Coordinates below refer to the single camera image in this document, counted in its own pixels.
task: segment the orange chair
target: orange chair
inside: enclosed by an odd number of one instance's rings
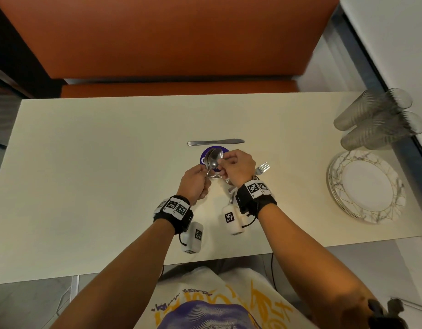
[[[63,97],[294,92],[339,0],[0,0]],[[258,81],[229,81],[227,77]],[[175,78],[222,82],[166,82]]]

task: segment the fork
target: fork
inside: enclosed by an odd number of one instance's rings
[[[255,176],[259,176],[262,175],[265,171],[267,171],[270,168],[270,164],[268,162],[265,162],[264,164],[261,164],[260,166],[258,166],[255,169]],[[237,187],[233,186],[231,188],[228,189],[228,193],[232,194],[235,190],[237,189]]]

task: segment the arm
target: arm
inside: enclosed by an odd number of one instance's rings
[[[205,182],[206,172],[201,165],[186,171],[177,194],[191,205],[203,199],[211,184]],[[133,328],[150,301],[174,235],[169,221],[154,221],[76,296],[51,328]]]
[[[226,153],[222,174],[241,187],[252,179],[255,161],[242,151]],[[321,328],[367,328],[368,288],[342,262],[304,232],[274,204],[258,220],[281,269]]]

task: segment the hand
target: hand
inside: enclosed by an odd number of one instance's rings
[[[255,175],[255,160],[241,150],[226,152],[218,163],[220,175],[229,178],[237,188],[252,180]]]
[[[207,172],[205,165],[200,164],[186,171],[176,195],[186,197],[191,206],[195,205],[198,199],[205,198],[208,188],[211,186],[211,180],[205,178]]]

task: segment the purple coaster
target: purple coaster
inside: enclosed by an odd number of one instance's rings
[[[208,153],[208,151],[209,151],[211,148],[219,148],[219,149],[222,149],[222,150],[223,150],[223,153],[225,153],[225,152],[229,152],[229,150],[228,150],[228,149],[226,149],[226,148],[224,148],[224,147],[222,147],[222,146],[210,146],[209,148],[205,149],[205,151],[203,151],[202,155],[200,156],[200,163],[201,163],[202,165],[205,165],[205,162],[204,162],[203,160],[205,159],[205,155]],[[219,171],[220,171],[220,170],[219,170],[219,169],[217,169],[217,168],[213,168],[213,170],[214,170],[214,172],[219,172]]]

